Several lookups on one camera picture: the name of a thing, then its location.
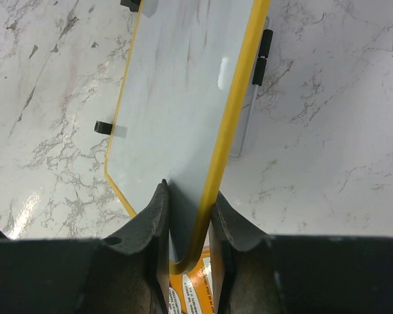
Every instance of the orange package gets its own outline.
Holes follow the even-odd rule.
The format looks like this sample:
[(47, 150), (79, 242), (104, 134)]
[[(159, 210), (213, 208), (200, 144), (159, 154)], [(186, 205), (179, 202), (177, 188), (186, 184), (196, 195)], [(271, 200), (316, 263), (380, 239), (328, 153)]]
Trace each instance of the orange package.
[(210, 249), (205, 247), (195, 268), (186, 275), (171, 275), (169, 314), (212, 314)]

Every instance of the yellow frame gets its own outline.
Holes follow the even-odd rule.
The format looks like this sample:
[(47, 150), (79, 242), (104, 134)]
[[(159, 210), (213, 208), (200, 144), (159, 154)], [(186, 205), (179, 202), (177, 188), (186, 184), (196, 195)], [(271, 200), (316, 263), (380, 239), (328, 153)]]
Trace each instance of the yellow frame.
[[(255, 60), (257, 47), (262, 36), (263, 26), (267, 18), (267, 13), (271, 0), (253, 0), (252, 10), (248, 21), (248, 26), (243, 38), (242, 48), (237, 60), (236, 70), (233, 75), (233, 80), (230, 86), (229, 96), (227, 98), (223, 118), (221, 119), (220, 128), (218, 131), (217, 140), (215, 141), (215, 147), (213, 156), (208, 168), (207, 178), (204, 184), (204, 190), (202, 191), (201, 201), (198, 208), (198, 214), (196, 216), (196, 223), (191, 237), (191, 242), (187, 254), (183, 260), (175, 263), (170, 261), (170, 273), (177, 275), (187, 271), (191, 271), (197, 264), (200, 257), (200, 252), (204, 246), (206, 237), (206, 230), (210, 224), (211, 206), (217, 199), (217, 193), (220, 188), (221, 179), (223, 177), (224, 169), (227, 163), (227, 158), (231, 145), (233, 143), (234, 130), (237, 127), (238, 118), (240, 115), (240, 108), (244, 100), (246, 93), (247, 84), (242, 85), (241, 82), (249, 82), (250, 74), (252, 71), (253, 61)], [(128, 71), (128, 65), (130, 64), (131, 51), (134, 46), (134, 39), (136, 38), (138, 22), (141, 16), (141, 5), (138, 10), (137, 22), (134, 28), (132, 36), (130, 53), (126, 61), (126, 67), (124, 72), (124, 78), (122, 80), (121, 91), (119, 93), (117, 110), (115, 111), (115, 118), (113, 124), (115, 125), (118, 117), (118, 111), (121, 104), (122, 92), (124, 91), (125, 79)], [(108, 180), (115, 194), (124, 205), (126, 211), (131, 217), (137, 215), (135, 210), (131, 207), (129, 202), (126, 200), (118, 186), (113, 182), (112, 178), (107, 172), (107, 161), (109, 158), (109, 151), (111, 150), (113, 133), (109, 139), (107, 146), (107, 152), (105, 157), (105, 178)]]

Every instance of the marble countertop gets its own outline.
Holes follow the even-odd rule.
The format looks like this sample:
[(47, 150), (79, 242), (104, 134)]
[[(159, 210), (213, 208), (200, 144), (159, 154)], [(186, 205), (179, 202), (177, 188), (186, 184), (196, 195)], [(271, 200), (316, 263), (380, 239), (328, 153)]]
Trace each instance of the marble countertop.
[[(270, 233), (393, 236), (393, 0), (272, 0), (246, 154), (221, 191)], [(103, 176), (136, 14), (118, 1), (0, 1), (0, 228), (106, 236)]]

